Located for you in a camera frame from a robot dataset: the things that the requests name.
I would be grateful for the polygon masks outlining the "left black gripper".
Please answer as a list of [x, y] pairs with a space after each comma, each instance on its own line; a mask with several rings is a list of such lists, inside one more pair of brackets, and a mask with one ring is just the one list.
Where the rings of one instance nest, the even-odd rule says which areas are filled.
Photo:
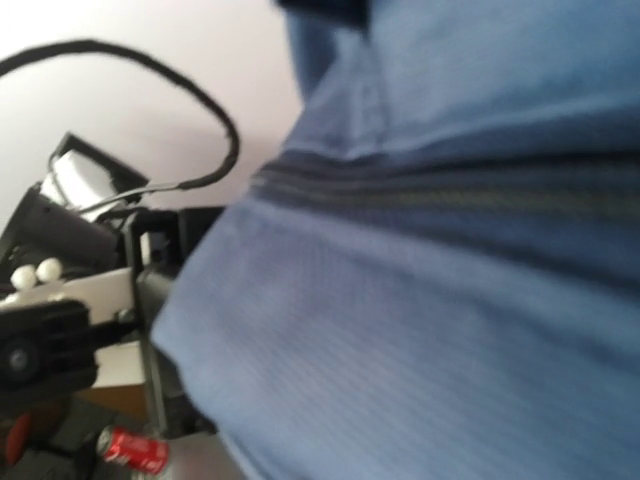
[[187, 398], [176, 367], [152, 345], [150, 333], [184, 263], [223, 211], [221, 206], [136, 207], [124, 215], [121, 245], [131, 269], [150, 431], [162, 438], [217, 432]]

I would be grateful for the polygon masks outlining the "navy blue backpack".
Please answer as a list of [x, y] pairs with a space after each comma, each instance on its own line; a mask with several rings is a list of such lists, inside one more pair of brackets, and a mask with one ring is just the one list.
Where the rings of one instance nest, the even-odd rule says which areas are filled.
[[153, 342], [251, 479], [639, 475], [639, 5], [284, 1], [304, 108]]

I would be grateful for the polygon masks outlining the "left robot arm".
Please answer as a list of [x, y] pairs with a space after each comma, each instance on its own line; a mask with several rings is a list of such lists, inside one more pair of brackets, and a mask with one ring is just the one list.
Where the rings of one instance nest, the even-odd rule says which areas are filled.
[[141, 206], [95, 222], [37, 189], [1, 236], [1, 408], [27, 408], [89, 388], [142, 385], [153, 428], [175, 439], [213, 432], [149, 334], [188, 256], [221, 215]]

